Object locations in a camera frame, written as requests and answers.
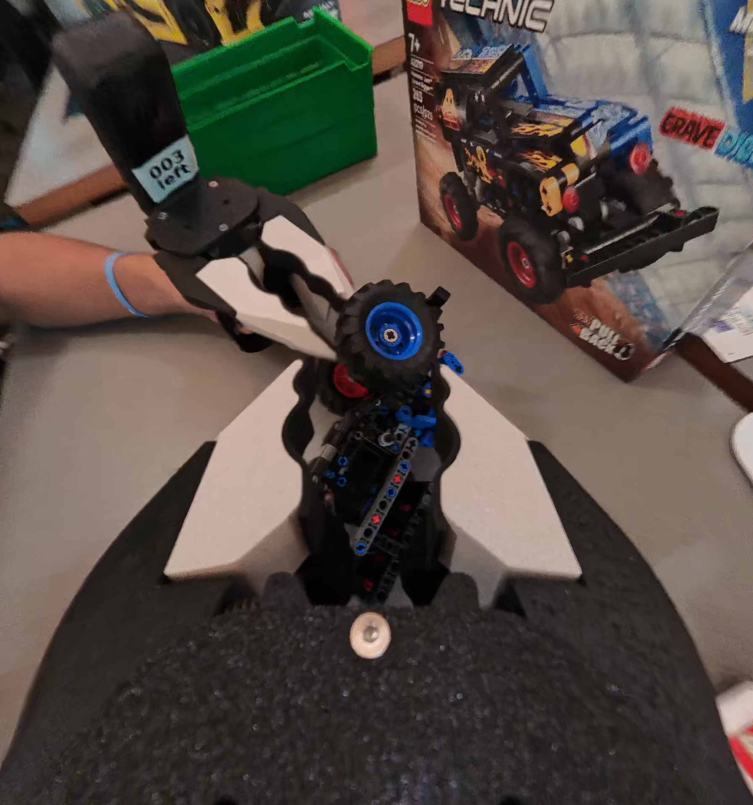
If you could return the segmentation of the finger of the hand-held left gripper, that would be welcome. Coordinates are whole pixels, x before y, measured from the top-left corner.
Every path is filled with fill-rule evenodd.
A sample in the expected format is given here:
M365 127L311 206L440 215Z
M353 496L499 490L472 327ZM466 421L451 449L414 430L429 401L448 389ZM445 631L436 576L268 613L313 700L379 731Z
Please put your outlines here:
M341 310L354 293L351 277L335 249L284 216L263 224L260 252L265 290L289 289L306 310L310 308L309 297Z
M334 310L304 279L291 275L288 281L301 301L299 312L291 312L280 297L260 288L238 257L207 263L197 280L230 307L231 317L241 326L305 356L336 359L331 333Z

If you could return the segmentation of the toy brick truck model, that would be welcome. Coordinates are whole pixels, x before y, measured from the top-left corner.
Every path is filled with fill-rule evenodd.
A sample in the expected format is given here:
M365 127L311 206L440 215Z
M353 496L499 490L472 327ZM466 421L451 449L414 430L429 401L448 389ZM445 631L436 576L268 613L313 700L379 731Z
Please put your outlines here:
M316 361L316 398L339 415L308 467L318 543L298 574L316 605L386 605L396 589L428 605L449 573L440 481L460 437L439 422L440 370L463 371L442 340L449 296L366 284L340 312L335 361Z

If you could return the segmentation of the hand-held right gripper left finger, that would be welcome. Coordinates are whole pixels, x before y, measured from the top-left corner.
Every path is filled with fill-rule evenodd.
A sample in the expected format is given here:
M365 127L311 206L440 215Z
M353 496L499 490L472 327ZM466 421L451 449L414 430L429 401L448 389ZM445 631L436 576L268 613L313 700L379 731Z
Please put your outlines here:
M294 361L220 431L164 568L171 581L264 585L308 556L297 520L301 467L282 439L300 368Z

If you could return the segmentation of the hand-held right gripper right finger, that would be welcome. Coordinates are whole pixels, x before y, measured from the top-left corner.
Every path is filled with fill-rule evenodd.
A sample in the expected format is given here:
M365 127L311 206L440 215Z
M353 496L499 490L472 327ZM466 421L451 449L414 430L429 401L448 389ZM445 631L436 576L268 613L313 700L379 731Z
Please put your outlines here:
M449 367L441 375L444 412L460 437L440 480L451 527L443 562L472 578L481 607L509 579L578 579L582 569L524 433Z

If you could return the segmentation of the person's left hand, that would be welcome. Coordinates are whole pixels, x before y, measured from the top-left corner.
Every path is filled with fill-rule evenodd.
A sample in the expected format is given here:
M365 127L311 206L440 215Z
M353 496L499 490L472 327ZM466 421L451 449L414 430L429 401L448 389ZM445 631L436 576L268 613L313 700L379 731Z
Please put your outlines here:
M136 255L137 290L129 292L133 307L150 317L194 315L219 322L215 313L188 302L172 284L151 255Z

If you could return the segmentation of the blue wristband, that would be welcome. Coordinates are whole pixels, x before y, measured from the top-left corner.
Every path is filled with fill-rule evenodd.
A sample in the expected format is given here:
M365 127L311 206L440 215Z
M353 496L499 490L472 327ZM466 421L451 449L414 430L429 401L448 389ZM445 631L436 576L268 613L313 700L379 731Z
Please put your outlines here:
M115 297L116 301L120 304L120 306L124 309L125 312L129 313L132 317L140 318L140 319L149 319L150 316L148 314L142 313L140 310L136 309L131 303L128 297L123 293L122 288L117 280L115 268L117 262L124 258L132 256L131 252L127 251L114 251L110 253L104 260L102 264L102 270L107 282L107 286L109 287L111 293Z

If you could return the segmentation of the person's left forearm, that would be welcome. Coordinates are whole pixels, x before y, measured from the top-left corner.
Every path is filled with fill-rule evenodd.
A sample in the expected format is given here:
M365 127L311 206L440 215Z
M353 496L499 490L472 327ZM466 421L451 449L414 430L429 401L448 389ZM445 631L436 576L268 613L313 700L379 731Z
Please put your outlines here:
M117 257L59 236L0 234L0 326L76 327L132 317L106 273Z

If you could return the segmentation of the white paper sheet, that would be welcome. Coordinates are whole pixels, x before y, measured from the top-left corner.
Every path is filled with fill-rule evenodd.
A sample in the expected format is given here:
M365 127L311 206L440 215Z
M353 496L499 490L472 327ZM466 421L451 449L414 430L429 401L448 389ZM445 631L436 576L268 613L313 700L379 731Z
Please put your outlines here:
M698 337L726 364L753 357L753 240L727 264L669 346L689 336Z

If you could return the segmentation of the green plastic bin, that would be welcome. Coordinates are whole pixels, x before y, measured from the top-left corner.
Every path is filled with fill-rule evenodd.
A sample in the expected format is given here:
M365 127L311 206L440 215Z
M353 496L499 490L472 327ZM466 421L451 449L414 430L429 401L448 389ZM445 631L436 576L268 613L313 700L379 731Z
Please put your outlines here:
M283 19L172 67L201 174L285 196L376 155L371 47L334 16Z

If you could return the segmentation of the monster truck set box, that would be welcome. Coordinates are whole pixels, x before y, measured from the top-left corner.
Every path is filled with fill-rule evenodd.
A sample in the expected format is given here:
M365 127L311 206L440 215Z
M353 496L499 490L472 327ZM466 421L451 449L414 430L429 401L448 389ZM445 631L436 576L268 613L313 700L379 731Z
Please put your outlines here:
M753 1L402 6L422 223L641 376L753 243Z

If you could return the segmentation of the yellow car set box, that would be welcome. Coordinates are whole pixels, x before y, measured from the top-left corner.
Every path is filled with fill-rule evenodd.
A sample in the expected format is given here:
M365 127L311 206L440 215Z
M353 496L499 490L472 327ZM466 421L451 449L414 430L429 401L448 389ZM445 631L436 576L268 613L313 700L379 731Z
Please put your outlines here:
M235 44L286 18L310 21L317 8L341 18L338 1L95 1L82 3L92 15L134 15L161 43L206 52Z

